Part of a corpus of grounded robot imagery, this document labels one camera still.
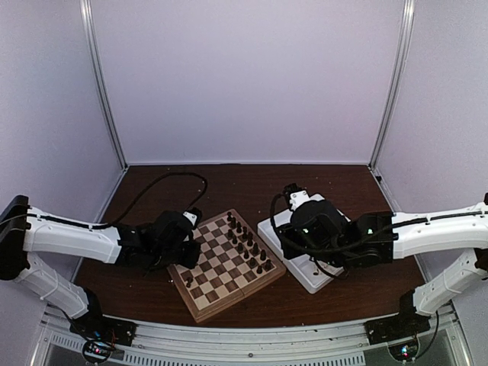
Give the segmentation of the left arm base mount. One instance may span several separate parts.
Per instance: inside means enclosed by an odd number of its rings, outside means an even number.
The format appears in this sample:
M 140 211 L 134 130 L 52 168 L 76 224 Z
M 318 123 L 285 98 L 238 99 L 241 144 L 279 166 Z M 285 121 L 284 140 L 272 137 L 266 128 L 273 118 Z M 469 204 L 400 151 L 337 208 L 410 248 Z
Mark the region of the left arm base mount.
M 84 340 L 102 342 L 106 345 L 131 346 L 136 335 L 134 322 L 103 316 L 100 319 L 69 319 L 70 332 Z

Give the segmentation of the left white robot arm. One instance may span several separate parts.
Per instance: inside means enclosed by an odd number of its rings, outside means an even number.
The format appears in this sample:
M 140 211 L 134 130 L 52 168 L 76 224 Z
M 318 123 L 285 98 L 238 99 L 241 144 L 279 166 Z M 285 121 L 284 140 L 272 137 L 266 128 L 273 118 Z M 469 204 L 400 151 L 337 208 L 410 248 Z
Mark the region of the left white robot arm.
M 152 223 L 96 224 L 50 215 L 15 196 L 1 213 L 1 279 L 15 281 L 61 309 L 94 339 L 110 330 L 97 296 L 59 275 L 40 257 L 54 252 L 105 264 L 154 271 L 176 264 L 192 269 L 201 245 L 193 232 L 202 213 L 164 211 Z

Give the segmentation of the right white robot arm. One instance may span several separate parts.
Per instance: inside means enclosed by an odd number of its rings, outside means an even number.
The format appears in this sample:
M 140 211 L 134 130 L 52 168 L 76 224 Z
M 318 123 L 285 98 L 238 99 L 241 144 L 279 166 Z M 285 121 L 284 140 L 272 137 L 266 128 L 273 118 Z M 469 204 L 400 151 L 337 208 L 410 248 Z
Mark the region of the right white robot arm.
M 427 284 L 403 297 L 391 320 L 396 336 L 409 335 L 420 320 L 487 276 L 487 202 L 432 213 L 375 212 L 347 220 L 328 200 L 305 190 L 285 197 L 285 224 L 271 225 L 287 260 L 308 255 L 335 268 L 367 268 L 431 252 L 460 250 L 460 257 Z

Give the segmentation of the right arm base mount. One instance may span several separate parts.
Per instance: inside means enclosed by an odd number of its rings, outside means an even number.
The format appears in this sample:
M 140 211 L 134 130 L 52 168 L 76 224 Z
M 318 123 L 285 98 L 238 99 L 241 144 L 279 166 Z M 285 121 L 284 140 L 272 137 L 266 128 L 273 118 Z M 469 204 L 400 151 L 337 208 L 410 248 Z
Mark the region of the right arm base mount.
M 431 329 L 430 318 L 416 313 L 398 313 L 369 320 L 364 323 L 364 328 L 371 345 L 413 337 Z

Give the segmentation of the dark chess knight piece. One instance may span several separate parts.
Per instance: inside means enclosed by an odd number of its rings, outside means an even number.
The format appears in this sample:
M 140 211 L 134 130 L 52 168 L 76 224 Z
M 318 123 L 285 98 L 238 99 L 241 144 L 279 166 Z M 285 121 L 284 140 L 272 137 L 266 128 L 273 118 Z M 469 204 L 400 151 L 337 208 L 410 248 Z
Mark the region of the dark chess knight piece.
M 248 247 L 252 247 L 253 245 L 254 245 L 254 242 L 253 242 L 253 234 L 252 234 L 252 233 L 250 233 L 250 234 L 248 235 L 248 239 L 247 239 L 247 246 L 248 246 Z

